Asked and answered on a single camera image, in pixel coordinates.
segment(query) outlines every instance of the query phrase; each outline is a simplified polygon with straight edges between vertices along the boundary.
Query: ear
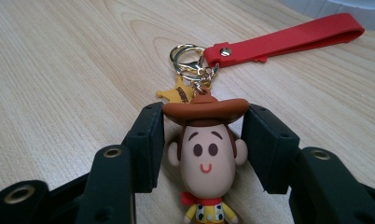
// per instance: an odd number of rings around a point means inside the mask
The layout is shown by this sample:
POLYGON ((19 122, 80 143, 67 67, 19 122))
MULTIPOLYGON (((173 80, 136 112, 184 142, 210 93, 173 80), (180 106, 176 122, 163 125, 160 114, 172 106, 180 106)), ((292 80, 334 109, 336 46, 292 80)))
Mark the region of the ear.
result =
POLYGON ((236 149, 237 149, 237 156, 234 160, 236 160, 236 165, 243 165, 248 158, 248 147, 243 139, 236 140, 236 149))
POLYGON ((178 153, 178 144, 175 142, 172 142, 170 146, 168 147, 168 161, 173 166, 179 166, 177 153, 178 153))

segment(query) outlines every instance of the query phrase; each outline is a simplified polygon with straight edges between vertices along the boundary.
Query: eyebrow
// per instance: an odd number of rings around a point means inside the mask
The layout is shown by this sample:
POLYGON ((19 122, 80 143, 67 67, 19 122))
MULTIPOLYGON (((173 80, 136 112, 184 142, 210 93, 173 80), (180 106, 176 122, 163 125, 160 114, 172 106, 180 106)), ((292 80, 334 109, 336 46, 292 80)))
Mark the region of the eyebrow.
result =
POLYGON ((217 132, 213 131, 213 132, 211 132, 211 134, 215 135, 216 137, 218 137, 220 139, 223 139, 222 135, 220 135, 220 133, 217 133, 217 132))
POLYGON ((199 134, 198 132, 195 132, 193 134, 190 135, 190 137, 188 138, 188 141, 190 141, 190 139, 192 139, 194 136, 196 136, 197 134, 199 134))

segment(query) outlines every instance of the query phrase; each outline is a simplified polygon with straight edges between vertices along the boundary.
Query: wood grain surface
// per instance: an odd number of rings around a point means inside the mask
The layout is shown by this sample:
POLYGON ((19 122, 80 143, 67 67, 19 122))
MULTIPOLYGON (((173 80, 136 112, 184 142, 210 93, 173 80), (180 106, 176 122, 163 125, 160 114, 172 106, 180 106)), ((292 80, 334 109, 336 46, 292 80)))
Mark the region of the wood grain surface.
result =
MULTIPOLYGON (((95 152, 119 144, 140 110, 161 101, 156 91, 174 86, 173 47, 235 43, 310 20, 275 0, 0 1, 0 190, 30 179, 55 189, 87 173, 95 152)), ((375 188, 375 32, 224 68, 213 95, 267 107, 300 147, 337 154, 375 188)), ((165 121, 167 146, 178 131, 165 121)), ((158 187, 136 196, 138 223, 181 223, 182 190, 164 156, 158 187)), ((241 223, 293 223, 287 200, 264 192, 248 163, 225 197, 241 223)))

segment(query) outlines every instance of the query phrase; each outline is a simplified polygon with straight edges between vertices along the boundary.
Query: smiling mouth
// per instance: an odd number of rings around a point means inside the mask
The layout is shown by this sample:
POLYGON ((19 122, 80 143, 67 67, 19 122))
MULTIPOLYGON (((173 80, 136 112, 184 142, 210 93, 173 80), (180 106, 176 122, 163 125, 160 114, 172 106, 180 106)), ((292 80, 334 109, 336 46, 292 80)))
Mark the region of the smiling mouth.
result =
POLYGON ((210 165, 208 166, 208 169, 204 169, 204 166, 201 164, 201 165, 200 165, 200 169, 201 169, 201 171, 202 171, 203 173, 208 174, 208 173, 210 173, 211 170, 212 170, 212 164, 210 163, 210 165))

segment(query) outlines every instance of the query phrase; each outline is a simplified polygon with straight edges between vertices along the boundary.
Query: red strap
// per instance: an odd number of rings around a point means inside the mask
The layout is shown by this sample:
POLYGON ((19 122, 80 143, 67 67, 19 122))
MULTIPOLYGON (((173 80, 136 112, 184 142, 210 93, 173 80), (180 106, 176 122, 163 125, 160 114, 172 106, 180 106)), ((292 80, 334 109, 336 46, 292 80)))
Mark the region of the red strap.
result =
POLYGON ((246 62, 265 63, 271 56, 347 43, 364 32, 350 14, 341 13, 235 44, 215 44, 205 50, 204 57, 212 67, 217 63, 220 67, 246 62), (222 56, 222 49, 229 49, 229 56, 222 56))

